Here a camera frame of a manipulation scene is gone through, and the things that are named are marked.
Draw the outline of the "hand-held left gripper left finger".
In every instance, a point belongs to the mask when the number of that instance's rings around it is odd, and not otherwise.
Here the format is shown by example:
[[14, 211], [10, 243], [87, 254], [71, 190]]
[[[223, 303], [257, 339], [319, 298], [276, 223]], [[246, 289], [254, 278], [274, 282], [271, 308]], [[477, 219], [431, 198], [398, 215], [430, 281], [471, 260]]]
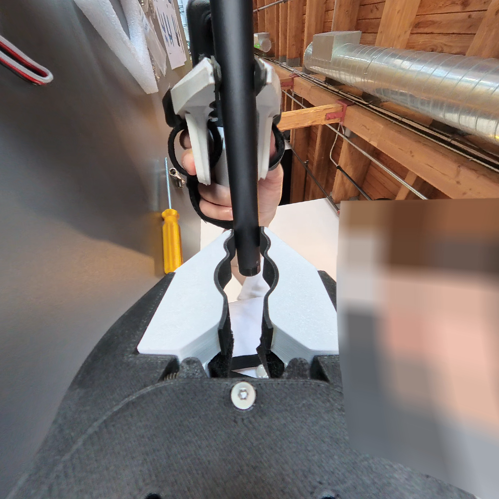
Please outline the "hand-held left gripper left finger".
[[219, 328], [228, 303], [216, 269], [229, 257], [233, 235], [223, 232], [174, 272], [137, 346], [140, 354], [194, 357], [207, 365], [221, 351]]

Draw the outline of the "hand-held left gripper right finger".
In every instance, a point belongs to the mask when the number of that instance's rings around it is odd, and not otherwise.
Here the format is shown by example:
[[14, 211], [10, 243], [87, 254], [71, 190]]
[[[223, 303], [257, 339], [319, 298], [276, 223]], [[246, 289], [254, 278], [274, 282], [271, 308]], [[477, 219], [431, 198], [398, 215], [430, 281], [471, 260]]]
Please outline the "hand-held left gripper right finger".
[[264, 352], [272, 352], [285, 365], [294, 358], [311, 363], [315, 356], [337, 355], [337, 313], [322, 277], [310, 262], [261, 227], [260, 251], [265, 295], [262, 322]]

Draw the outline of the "person's right hand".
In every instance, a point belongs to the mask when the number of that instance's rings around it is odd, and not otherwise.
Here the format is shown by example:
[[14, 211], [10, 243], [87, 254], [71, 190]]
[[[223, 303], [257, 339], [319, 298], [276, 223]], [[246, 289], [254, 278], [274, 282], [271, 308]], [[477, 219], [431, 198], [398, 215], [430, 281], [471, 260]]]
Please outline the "person's right hand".
[[[183, 168], [188, 174], [196, 175], [195, 159], [187, 131], [182, 132], [180, 144], [185, 150], [182, 155]], [[283, 178], [283, 168], [278, 164], [274, 170], [267, 173], [265, 179], [260, 179], [258, 182], [259, 221], [262, 226], [268, 227], [276, 214], [282, 194]], [[232, 202], [228, 187], [216, 183], [208, 186], [199, 184], [198, 190], [201, 195], [200, 209], [204, 215], [221, 221], [233, 220]]]

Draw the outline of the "white foam piece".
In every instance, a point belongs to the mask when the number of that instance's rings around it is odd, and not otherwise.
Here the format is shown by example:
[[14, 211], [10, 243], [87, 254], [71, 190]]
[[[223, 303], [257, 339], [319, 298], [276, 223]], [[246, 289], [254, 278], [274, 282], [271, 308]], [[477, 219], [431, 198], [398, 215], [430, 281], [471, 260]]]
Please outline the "white foam piece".
[[124, 31], [110, 1], [75, 1], [98, 34], [146, 94], [158, 92], [146, 43], [145, 16], [138, 1], [121, 1], [128, 24]]

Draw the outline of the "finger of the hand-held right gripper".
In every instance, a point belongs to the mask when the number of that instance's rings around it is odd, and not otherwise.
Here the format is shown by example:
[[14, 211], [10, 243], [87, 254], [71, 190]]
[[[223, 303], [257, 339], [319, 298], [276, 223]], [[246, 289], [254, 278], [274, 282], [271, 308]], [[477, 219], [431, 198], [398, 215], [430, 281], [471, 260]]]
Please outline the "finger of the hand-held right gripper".
[[272, 65], [255, 58], [255, 92], [258, 131], [258, 177], [264, 179], [270, 168], [272, 124], [281, 113], [281, 86]]
[[210, 59], [201, 60], [170, 91], [173, 112], [178, 116], [175, 132], [188, 129], [200, 183], [211, 184], [211, 167], [220, 157], [220, 134], [209, 118], [215, 102], [214, 67]]

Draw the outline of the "black metal tube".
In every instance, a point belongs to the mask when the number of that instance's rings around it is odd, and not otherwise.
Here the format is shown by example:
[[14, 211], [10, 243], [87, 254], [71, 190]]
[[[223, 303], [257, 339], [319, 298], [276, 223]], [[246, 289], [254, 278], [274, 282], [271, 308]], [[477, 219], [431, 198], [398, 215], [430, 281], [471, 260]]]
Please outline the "black metal tube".
[[239, 272], [260, 271], [252, 1], [211, 1]]

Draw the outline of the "dark grey desk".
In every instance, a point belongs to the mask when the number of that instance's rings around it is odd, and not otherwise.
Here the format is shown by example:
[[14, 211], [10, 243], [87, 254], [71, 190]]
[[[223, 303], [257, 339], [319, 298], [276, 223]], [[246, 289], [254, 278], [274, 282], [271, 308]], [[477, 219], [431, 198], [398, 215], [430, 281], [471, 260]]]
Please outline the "dark grey desk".
[[54, 76], [1, 66], [1, 498], [76, 372], [163, 276], [169, 128], [73, 1], [1, 1], [1, 34]]

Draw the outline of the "yellow handled screwdriver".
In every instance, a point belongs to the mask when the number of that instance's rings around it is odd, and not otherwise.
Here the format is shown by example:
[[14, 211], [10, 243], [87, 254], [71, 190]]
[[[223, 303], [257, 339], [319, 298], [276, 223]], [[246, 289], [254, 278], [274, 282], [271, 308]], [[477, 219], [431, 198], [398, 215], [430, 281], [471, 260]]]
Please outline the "yellow handled screwdriver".
[[168, 159], [165, 158], [165, 172], [167, 184], [168, 208], [162, 212], [163, 227], [163, 257], [164, 272], [168, 274], [174, 272], [183, 264], [183, 250], [181, 231], [179, 226], [179, 214], [172, 208], [170, 171], [168, 168]]

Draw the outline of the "silver ventilation duct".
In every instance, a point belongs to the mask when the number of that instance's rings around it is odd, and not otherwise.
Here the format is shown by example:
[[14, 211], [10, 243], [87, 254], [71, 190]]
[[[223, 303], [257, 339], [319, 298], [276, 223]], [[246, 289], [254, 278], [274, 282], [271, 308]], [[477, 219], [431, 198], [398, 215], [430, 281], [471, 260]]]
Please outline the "silver ventilation duct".
[[498, 143], [498, 60], [359, 44], [361, 31], [315, 34], [304, 66]]

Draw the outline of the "person's white shirt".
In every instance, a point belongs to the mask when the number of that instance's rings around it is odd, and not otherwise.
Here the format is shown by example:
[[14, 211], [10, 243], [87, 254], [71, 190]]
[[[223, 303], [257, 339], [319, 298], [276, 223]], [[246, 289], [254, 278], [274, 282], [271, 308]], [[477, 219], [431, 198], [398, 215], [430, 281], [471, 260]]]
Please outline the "person's white shirt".
[[260, 345], [263, 297], [239, 300], [228, 305], [234, 337], [230, 369], [254, 378], [268, 378], [257, 354]]

